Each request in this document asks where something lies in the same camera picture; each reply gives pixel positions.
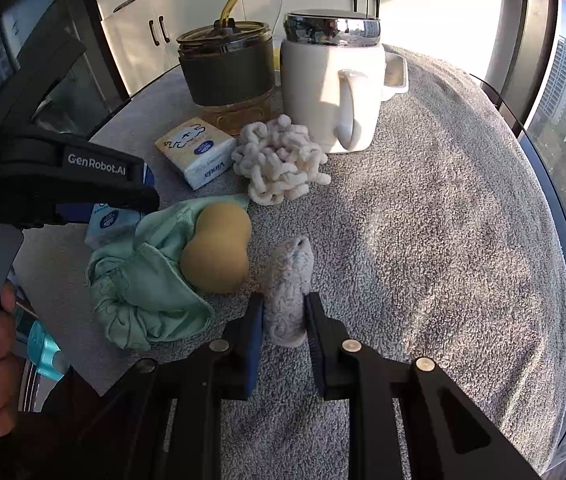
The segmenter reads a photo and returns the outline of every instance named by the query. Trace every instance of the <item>green fabric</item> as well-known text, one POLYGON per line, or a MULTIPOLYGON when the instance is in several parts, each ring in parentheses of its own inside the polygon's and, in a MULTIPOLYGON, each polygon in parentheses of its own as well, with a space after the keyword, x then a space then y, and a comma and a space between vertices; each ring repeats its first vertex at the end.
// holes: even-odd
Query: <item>green fabric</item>
POLYGON ((236 202, 245 194, 179 202, 141 218, 134 235, 92 253, 86 269, 92 305, 105 336, 119 348, 149 350, 204 330, 214 311, 183 278, 185 244, 201 210, 213 202, 236 202))

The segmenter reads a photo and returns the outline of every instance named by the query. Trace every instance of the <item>lid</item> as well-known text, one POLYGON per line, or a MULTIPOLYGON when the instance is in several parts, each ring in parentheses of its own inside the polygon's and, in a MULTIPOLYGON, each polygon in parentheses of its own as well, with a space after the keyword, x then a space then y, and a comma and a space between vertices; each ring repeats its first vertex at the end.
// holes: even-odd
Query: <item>lid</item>
POLYGON ((268 41, 272 37, 267 23, 235 22, 234 18, 227 21, 227 27, 221 27, 219 20, 214 25, 195 28, 180 35, 179 54, 198 53, 212 54, 229 52, 245 48, 254 43, 268 41))
POLYGON ((375 46, 381 40, 381 22, 347 10, 295 10, 285 15, 285 35, 295 43, 343 47, 375 46))

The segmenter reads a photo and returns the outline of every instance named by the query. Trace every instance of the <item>tissue package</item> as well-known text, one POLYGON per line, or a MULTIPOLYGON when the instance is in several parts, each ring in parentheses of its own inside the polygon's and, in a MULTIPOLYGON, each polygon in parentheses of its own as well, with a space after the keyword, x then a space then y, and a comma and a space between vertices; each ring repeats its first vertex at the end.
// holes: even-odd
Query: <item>tissue package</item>
POLYGON ((192 189, 199 189, 232 166, 236 139, 212 124, 193 118, 155 142, 192 189))
MULTIPOLYGON (((154 174, 146 164, 143 167, 143 183, 154 186, 154 174)), ((108 244, 123 235, 134 233, 143 214, 131 209, 110 207, 107 204, 94 204, 87 226, 86 245, 93 250, 108 244)))

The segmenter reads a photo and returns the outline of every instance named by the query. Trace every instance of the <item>logo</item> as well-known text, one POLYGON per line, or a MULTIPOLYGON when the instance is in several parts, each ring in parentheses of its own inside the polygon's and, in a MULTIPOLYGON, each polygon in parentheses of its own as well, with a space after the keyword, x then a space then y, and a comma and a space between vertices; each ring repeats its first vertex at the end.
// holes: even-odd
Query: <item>logo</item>
POLYGON ((163 143, 165 148, 171 150, 172 148, 185 148, 185 145, 191 140, 196 139, 205 131, 205 126, 201 124, 193 124, 189 128, 183 128, 176 132, 175 135, 163 143))
POLYGON ((101 229, 110 227, 112 224, 114 224, 114 222, 117 221, 118 217, 119 217, 119 211, 117 211, 116 209, 114 211, 110 211, 106 216, 101 218, 101 221, 99 222, 101 229))
POLYGON ((211 140, 206 140, 205 142, 201 142, 199 146, 194 150, 194 155, 201 155, 201 153, 207 152, 212 146, 214 146, 214 142, 211 140))
POLYGON ((222 170, 225 167, 225 163, 221 162, 220 164, 217 164, 214 168, 212 168, 211 170, 209 170, 206 174, 204 178, 209 177, 210 175, 212 175, 213 173, 217 173, 218 170, 222 170))
POLYGON ((108 164, 96 160, 95 158, 87 158, 84 156, 76 156, 74 153, 68 155, 68 162, 75 166, 83 166, 84 168, 93 168, 95 170, 107 171, 108 173, 125 175, 126 167, 119 166, 118 164, 108 164))

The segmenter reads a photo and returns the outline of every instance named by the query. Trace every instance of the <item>gray towel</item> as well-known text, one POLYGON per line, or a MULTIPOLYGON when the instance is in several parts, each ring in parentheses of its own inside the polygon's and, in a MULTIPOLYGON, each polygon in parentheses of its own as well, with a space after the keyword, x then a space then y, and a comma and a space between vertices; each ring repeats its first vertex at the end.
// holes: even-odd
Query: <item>gray towel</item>
MULTIPOLYGON (((149 355, 180 358, 220 335, 260 289, 275 247, 306 235, 312 290, 328 316, 386 357, 435 359, 541 471, 566 406, 566 270, 550 211, 516 139, 470 76, 399 53, 410 91, 381 106, 370 148, 330 155, 329 186, 280 206, 250 205, 250 281, 238 295, 207 298, 217 318, 205 333, 149 355)), ((191 116, 188 99, 172 71, 96 137, 145 158, 165 205, 245 189, 226 173, 192 193, 154 153, 154 140, 191 116), (185 104, 175 112, 172 103, 185 104)), ((17 271, 70 361, 103 391, 139 355, 109 348, 87 328, 96 321, 76 281, 87 251, 72 247, 81 233, 31 230, 17 271)), ((252 399, 223 404, 222 437, 226 479, 347 478, 347 404, 316 395, 306 344, 264 345, 252 399)))

